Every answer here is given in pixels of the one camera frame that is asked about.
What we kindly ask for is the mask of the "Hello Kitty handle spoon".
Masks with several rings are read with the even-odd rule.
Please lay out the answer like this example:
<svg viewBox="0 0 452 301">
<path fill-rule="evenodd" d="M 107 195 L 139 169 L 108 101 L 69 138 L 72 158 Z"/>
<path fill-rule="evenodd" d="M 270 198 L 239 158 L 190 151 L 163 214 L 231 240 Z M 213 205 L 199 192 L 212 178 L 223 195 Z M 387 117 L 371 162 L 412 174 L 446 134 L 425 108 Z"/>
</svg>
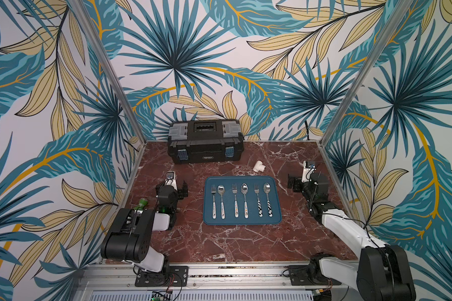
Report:
<svg viewBox="0 0 452 301">
<path fill-rule="evenodd" d="M 249 191 L 249 188 L 246 183 L 243 183 L 241 185 L 241 193 L 244 196 L 244 217 L 247 219 L 249 217 L 249 208 L 247 204 L 247 193 Z"/>
</svg>

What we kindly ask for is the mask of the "white cartoon handle spoon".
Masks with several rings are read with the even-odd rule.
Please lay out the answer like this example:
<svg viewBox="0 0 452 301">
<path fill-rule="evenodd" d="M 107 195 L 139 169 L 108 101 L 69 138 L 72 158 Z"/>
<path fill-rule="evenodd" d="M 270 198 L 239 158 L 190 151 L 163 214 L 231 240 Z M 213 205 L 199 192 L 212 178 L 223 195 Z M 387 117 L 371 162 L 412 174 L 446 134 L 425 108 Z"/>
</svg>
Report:
<svg viewBox="0 0 452 301">
<path fill-rule="evenodd" d="M 221 208 L 221 218 L 225 219 L 225 207 L 223 201 L 223 195 L 225 193 L 225 187 L 223 185 L 218 186 L 218 193 L 220 194 L 220 208 Z"/>
</svg>

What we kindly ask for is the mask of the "colourful letter handle fork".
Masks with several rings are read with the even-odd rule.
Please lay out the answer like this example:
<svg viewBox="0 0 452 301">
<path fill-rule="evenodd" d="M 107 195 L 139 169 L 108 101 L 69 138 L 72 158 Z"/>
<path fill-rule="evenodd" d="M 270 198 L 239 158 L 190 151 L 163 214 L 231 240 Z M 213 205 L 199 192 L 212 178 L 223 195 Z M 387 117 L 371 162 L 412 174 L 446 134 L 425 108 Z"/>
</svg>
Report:
<svg viewBox="0 0 452 301">
<path fill-rule="evenodd" d="M 215 201 L 215 194 L 216 194 L 216 186 L 212 185 L 211 187 L 211 193 L 212 193 L 212 218 L 217 218 L 217 207 L 216 207 L 216 201 Z"/>
</svg>

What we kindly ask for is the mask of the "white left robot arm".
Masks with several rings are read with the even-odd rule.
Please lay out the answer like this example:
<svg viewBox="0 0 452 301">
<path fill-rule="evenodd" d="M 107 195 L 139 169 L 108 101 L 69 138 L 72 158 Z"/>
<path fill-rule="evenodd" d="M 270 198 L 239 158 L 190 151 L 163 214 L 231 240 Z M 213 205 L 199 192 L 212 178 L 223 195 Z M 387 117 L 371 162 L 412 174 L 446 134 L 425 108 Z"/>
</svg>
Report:
<svg viewBox="0 0 452 301">
<path fill-rule="evenodd" d="M 119 210 L 101 244 L 101 257 L 133 264 L 140 277 L 170 277 L 168 257 L 150 246 L 151 237 L 153 232 L 173 228 L 178 202 L 187 196 L 187 183 L 179 188 L 175 172 L 167 172 L 165 180 L 156 186 L 157 204 L 153 209 Z"/>
</svg>

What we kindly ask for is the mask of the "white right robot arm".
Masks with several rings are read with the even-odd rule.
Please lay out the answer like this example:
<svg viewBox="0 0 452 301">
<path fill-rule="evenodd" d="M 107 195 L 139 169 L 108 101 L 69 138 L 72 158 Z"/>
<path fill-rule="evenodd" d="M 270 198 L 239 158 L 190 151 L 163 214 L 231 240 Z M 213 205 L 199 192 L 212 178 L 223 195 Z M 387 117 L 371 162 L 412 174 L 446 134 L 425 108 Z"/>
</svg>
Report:
<svg viewBox="0 0 452 301">
<path fill-rule="evenodd" d="M 322 255 L 310 262 L 319 276 L 356 290 L 363 300 L 415 300 L 416 290 L 403 248 L 371 236 L 366 223 L 349 218 L 328 199 L 329 182 L 305 161 L 300 177 L 289 176 L 288 188 L 301 193 L 311 216 L 354 252 L 356 262 Z"/>
</svg>

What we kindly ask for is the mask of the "cow pattern handle spoon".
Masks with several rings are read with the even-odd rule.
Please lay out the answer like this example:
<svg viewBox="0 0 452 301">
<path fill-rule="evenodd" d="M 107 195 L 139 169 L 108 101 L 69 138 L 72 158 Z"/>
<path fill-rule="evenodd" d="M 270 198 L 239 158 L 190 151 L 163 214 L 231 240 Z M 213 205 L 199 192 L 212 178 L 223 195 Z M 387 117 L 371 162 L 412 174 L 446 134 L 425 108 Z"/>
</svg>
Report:
<svg viewBox="0 0 452 301">
<path fill-rule="evenodd" d="M 264 193 L 266 194 L 266 198 L 267 198 L 267 212 L 269 217 L 273 217 L 273 213 L 272 213 L 272 206 L 271 206 L 271 202 L 269 199 L 269 193 L 271 192 L 271 185 L 269 183 L 265 183 L 263 186 L 263 190 Z"/>
</svg>

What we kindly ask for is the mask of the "Hello Kitty handle fork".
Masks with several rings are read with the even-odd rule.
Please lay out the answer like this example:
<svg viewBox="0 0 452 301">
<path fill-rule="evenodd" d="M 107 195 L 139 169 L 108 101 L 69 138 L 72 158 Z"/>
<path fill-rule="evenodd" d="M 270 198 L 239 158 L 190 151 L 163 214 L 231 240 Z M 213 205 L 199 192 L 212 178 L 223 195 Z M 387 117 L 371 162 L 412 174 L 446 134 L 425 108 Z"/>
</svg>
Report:
<svg viewBox="0 0 452 301">
<path fill-rule="evenodd" d="M 234 195 L 234 215 L 236 218 L 239 217 L 239 208 L 238 208 L 238 202 L 237 202 L 237 184 L 232 185 L 232 192 Z"/>
</svg>

